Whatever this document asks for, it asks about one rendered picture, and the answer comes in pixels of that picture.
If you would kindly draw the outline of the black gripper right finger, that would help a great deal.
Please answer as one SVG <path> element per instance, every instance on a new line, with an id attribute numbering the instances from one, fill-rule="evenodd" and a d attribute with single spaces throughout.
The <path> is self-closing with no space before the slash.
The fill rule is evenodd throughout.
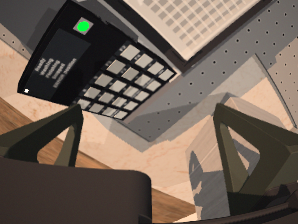
<path id="1" fill-rule="evenodd" d="M 213 122 L 230 216 L 249 212 L 267 190 L 298 180 L 298 134 L 222 103 L 216 103 Z M 228 127 L 259 150 L 260 160 L 250 176 Z"/>

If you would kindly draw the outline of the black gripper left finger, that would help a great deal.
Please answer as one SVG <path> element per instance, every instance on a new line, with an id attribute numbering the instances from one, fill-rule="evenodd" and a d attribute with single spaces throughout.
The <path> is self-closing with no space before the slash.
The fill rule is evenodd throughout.
<path id="1" fill-rule="evenodd" d="M 38 152 L 68 127 L 54 165 L 75 167 L 83 127 L 80 104 L 0 135 L 0 155 L 5 158 L 38 163 Z"/>

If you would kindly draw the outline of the white multiwell plate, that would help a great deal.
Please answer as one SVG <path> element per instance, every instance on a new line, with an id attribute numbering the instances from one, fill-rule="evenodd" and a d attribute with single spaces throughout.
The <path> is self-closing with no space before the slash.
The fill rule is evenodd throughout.
<path id="1" fill-rule="evenodd" d="M 188 60 L 260 0 L 123 1 Z"/>

